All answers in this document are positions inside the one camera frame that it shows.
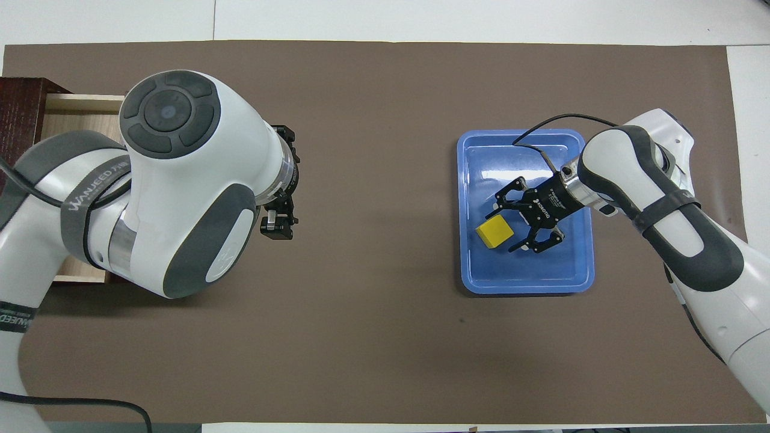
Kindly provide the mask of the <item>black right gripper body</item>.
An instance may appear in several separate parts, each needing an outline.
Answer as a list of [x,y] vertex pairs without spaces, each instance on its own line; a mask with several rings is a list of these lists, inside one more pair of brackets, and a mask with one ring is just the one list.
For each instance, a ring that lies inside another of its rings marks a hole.
[[528,188],[528,225],[537,229],[553,229],[559,221],[577,213],[585,205],[567,188],[561,171]]

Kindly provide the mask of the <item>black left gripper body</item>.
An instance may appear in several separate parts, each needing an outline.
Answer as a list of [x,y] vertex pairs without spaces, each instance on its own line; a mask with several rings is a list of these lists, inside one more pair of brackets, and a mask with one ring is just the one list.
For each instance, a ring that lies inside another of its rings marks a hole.
[[294,194],[299,184],[299,179],[300,179],[299,164],[301,162],[301,159],[297,155],[297,151],[294,146],[287,146],[286,150],[287,150],[286,151],[287,157],[291,159],[291,175],[287,176],[287,181],[282,190],[286,195],[286,197],[288,198],[288,197],[291,197],[292,194]]

